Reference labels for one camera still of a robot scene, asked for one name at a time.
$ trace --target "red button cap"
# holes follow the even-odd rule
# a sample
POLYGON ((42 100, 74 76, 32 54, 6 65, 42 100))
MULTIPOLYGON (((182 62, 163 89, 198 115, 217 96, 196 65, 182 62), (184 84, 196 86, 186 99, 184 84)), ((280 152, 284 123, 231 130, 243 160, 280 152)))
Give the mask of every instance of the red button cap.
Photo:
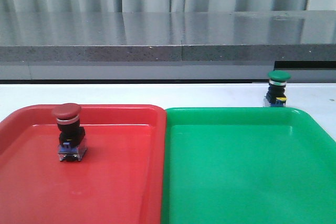
POLYGON ((81 106, 76 103, 64 103, 55 106, 51 113, 58 119, 68 120, 78 115, 80 110, 81 106))

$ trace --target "red tray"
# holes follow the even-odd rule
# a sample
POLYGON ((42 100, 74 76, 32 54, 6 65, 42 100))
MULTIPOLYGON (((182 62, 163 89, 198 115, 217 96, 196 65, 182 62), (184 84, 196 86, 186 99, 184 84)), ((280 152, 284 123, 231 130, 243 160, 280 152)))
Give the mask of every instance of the red tray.
POLYGON ((82 105, 88 150, 60 162, 53 108, 0 123, 0 223, 160 223, 166 112, 82 105))

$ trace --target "plastic tray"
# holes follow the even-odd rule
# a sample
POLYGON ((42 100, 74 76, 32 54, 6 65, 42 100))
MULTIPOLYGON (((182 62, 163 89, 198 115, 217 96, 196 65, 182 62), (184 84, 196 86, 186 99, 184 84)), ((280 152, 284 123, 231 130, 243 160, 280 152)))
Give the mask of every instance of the plastic tray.
POLYGON ((336 223, 336 143, 296 109, 168 109, 162 223, 336 223))
POLYGON ((0 123, 0 223, 160 223, 166 112, 82 105, 88 150, 60 162, 53 107, 0 123))

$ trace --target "green button cap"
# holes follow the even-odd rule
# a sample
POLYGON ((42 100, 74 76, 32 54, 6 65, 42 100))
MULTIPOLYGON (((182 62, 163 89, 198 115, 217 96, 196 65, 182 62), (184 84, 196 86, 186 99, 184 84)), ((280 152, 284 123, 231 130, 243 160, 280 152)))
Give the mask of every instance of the green button cap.
POLYGON ((274 70, 268 73, 268 77, 275 81, 287 81, 290 79, 290 74, 285 71, 274 70))

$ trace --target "table surface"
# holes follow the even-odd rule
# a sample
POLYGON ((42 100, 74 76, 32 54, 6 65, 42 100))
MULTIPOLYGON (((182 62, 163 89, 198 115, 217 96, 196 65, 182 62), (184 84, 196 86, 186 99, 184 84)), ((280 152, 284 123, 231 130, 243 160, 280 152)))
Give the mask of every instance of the table surface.
MULTIPOLYGON (((153 104, 175 107, 260 107, 267 83, 1 84, 0 121, 34 104, 153 104)), ((287 107, 309 113, 336 140, 336 83, 289 83, 287 107)))

